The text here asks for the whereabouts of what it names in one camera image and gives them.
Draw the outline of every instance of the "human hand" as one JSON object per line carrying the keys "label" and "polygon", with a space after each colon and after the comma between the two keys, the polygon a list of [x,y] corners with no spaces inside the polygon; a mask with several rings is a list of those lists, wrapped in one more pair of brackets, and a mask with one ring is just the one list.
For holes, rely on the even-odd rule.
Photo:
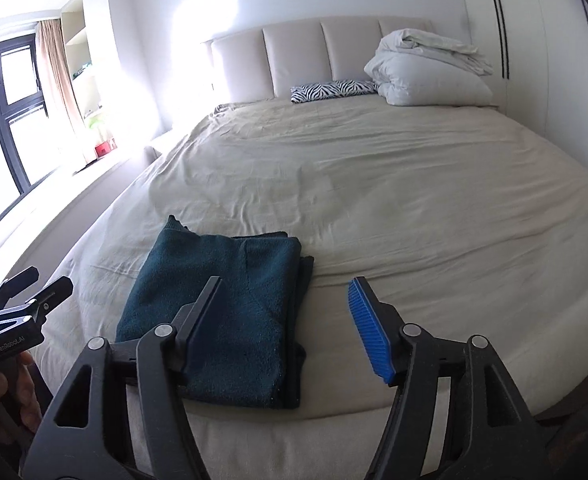
{"label": "human hand", "polygon": [[[23,424],[32,432],[36,433],[42,415],[40,414],[40,406],[36,400],[36,392],[34,390],[34,381],[29,375],[27,365],[34,362],[33,357],[29,352],[22,352],[18,355],[18,378],[16,380],[16,392],[14,397],[20,403],[20,418]],[[0,398],[7,393],[7,379],[0,373]],[[7,431],[0,425],[0,442],[2,444],[10,444],[13,439]]]}

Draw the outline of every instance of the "headboard panel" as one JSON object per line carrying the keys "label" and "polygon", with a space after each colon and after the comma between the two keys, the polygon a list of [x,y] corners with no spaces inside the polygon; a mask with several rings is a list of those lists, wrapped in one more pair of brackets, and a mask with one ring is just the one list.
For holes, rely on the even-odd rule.
{"label": "headboard panel", "polygon": [[276,23],[207,41],[216,101],[288,98],[295,85],[369,79],[363,67],[381,38],[408,27],[433,32],[420,18],[338,16]]}

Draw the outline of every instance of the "bed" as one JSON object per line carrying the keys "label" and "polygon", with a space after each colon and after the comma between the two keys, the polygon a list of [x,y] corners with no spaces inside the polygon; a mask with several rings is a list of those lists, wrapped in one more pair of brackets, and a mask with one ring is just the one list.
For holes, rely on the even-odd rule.
{"label": "bed", "polygon": [[[431,28],[327,18],[205,45],[219,102],[235,104],[134,181],[52,277],[68,275],[75,287],[34,349],[53,391],[87,340],[114,339],[170,214],[202,234],[284,230],[315,257],[296,327],[307,350],[301,407],[185,402],[212,478],[363,478],[394,391],[373,374],[347,308],[346,283],[357,275],[432,335],[486,335],[533,413],[587,376],[588,171],[491,107],[287,100],[295,84],[365,78],[380,38],[408,26]],[[128,403],[145,470],[134,389]],[[435,425],[443,417],[437,407]],[[430,461],[438,454],[426,470]]]}

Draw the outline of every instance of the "beige curtain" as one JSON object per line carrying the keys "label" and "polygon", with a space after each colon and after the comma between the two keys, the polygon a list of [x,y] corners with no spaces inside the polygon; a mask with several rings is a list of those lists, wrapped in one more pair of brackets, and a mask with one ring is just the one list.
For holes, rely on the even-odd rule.
{"label": "beige curtain", "polygon": [[80,170],[96,159],[96,151],[74,96],[60,20],[46,20],[36,26],[36,61],[49,119],[60,133],[69,164]]}

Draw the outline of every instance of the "white wardrobe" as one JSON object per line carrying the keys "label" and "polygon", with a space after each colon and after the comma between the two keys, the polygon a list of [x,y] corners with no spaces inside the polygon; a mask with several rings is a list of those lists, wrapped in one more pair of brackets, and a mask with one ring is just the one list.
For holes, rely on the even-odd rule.
{"label": "white wardrobe", "polygon": [[466,0],[472,43],[492,62],[499,109],[588,168],[588,6]]}

